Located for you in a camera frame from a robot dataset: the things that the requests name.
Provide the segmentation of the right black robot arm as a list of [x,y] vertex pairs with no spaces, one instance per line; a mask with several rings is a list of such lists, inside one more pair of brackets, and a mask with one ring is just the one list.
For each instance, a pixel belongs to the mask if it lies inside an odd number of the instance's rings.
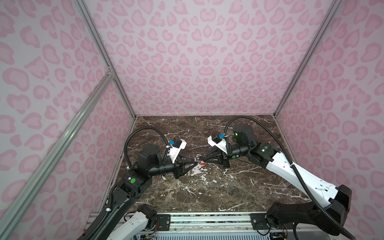
[[267,211],[264,222],[271,228],[284,224],[310,224],[331,235],[341,231],[350,211],[352,191],[345,185],[335,186],[290,162],[279,149],[267,142],[258,142],[250,125],[235,125],[234,144],[227,141],[224,134],[213,133],[208,144],[213,150],[201,157],[206,163],[216,163],[230,167],[229,160],[247,157],[249,161],[288,181],[305,193],[309,203],[273,203]]

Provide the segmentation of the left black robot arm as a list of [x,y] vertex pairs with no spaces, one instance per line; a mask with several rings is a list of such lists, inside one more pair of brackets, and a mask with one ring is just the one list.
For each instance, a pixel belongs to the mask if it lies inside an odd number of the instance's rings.
[[185,160],[177,157],[172,162],[168,156],[163,163],[160,147],[154,144],[145,145],[139,153],[138,161],[111,188],[107,205],[79,239],[106,240],[126,212],[152,185],[154,176],[173,174],[178,179],[198,164],[190,157]]

